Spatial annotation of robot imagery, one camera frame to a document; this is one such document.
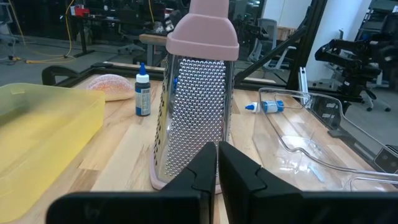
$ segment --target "pink sponge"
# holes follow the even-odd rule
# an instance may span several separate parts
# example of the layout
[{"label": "pink sponge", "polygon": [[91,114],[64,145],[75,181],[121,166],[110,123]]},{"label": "pink sponge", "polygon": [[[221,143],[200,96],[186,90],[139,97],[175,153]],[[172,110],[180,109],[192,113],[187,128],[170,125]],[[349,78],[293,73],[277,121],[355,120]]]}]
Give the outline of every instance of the pink sponge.
[{"label": "pink sponge", "polygon": [[90,82],[88,90],[99,90],[105,93],[105,101],[125,100],[134,96],[134,87],[119,75],[100,75]]}]

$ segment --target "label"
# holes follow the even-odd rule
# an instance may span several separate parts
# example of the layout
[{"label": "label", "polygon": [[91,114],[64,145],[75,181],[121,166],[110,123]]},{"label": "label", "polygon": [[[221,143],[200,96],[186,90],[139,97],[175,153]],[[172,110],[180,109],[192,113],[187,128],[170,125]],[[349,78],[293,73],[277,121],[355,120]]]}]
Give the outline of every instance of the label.
[{"label": "label", "polygon": [[141,116],[150,114],[150,88],[136,88],[136,114]]}]

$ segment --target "yellow cable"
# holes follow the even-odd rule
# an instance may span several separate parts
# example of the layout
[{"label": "yellow cable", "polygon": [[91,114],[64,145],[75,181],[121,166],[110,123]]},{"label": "yellow cable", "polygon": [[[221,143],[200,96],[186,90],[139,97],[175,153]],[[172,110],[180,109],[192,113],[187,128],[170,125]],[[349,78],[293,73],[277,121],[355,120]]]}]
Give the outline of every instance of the yellow cable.
[{"label": "yellow cable", "polygon": [[26,60],[25,63],[69,63],[71,61],[76,60],[76,58],[73,58],[72,60],[68,60],[68,61],[60,61],[60,62],[49,62],[51,60],[58,60],[58,59],[65,59],[66,57],[69,56],[70,52],[72,51],[72,39],[71,39],[71,35],[70,35],[70,30],[69,30],[69,24],[68,24],[68,11],[70,9],[70,7],[72,6],[72,4],[75,2],[75,0],[72,0],[71,3],[69,4],[69,6],[67,7],[67,10],[65,12],[65,21],[66,21],[66,25],[67,25],[67,31],[68,31],[68,38],[69,38],[69,51],[66,55],[49,55],[49,54],[44,54],[41,52],[37,52],[35,50],[30,49],[27,45],[26,45],[26,41],[25,41],[25,37],[24,37],[24,33],[22,32],[21,26],[19,25],[19,21],[14,9],[14,6],[12,5],[11,0],[8,0],[10,6],[11,6],[11,10],[12,13],[16,19],[16,24],[18,27],[19,32],[21,33],[21,37],[22,37],[22,41],[24,43],[24,46],[29,49],[30,51],[32,51],[35,54],[39,54],[39,55],[45,55],[45,56],[50,56],[50,57],[59,57],[59,58],[53,58],[53,59],[48,59],[48,60]]},{"label": "yellow cable", "polygon": [[150,11],[150,16],[152,18],[152,23],[153,25],[155,25],[154,13],[152,12],[152,6],[150,5],[150,0],[148,0],[148,2],[149,2],[149,11]]}]

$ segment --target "floor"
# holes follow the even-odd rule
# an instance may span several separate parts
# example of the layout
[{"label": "floor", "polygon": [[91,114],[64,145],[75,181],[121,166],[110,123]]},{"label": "floor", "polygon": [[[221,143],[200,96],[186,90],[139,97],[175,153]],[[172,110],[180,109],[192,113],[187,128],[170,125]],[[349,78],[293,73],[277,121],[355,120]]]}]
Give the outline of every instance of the floor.
[{"label": "floor", "polygon": [[[16,44],[14,49],[16,56],[29,60],[47,60],[54,57],[39,55],[35,52],[39,51],[46,54],[63,55],[68,52],[69,47],[68,42],[59,40],[27,39],[27,42],[34,42],[34,44],[27,44],[28,48],[26,48],[22,43]],[[120,55],[116,53],[118,47],[93,45],[88,48],[95,49],[96,52],[72,61],[69,61],[69,59],[59,60],[60,62],[63,62],[61,65],[79,72],[96,62],[113,61],[132,63],[132,56],[127,54],[127,52]],[[0,59],[9,55],[10,50],[12,49],[6,47],[4,43],[0,43]],[[70,55],[80,52],[80,46],[73,43]],[[0,86],[17,82],[41,84],[42,70],[51,65],[50,63],[26,64],[24,62],[17,62],[14,65],[6,65],[4,62],[4,60],[0,60]],[[248,66],[250,66],[249,62],[237,62],[236,72],[243,70]],[[284,84],[289,77],[289,71],[265,72],[260,68],[258,71],[254,72],[251,77],[271,79],[276,83]],[[371,112],[366,111],[365,105],[353,103],[353,105],[348,109],[346,117],[370,135],[374,136],[380,142],[398,146],[398,138],[396,137],[396,133],[398,133],[398,93],[388,90],[376,90],[375,92],[379,99],[384,100],[391,105],[391,112],[385,112],[384,108],[377,104],[377,102]]]}]

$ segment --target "yellow plastic bin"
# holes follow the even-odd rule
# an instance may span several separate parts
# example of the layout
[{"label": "yellow plastic bin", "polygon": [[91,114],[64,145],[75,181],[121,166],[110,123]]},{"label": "yellow plastic bin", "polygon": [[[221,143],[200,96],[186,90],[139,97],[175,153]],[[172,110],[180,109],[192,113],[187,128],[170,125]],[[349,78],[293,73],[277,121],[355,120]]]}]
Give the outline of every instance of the yellow plastic bin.
[{"label": "yellow plastic bin", "polygon": [[0,223],[21,217],[103,124],[102,92],[0,87]]}]

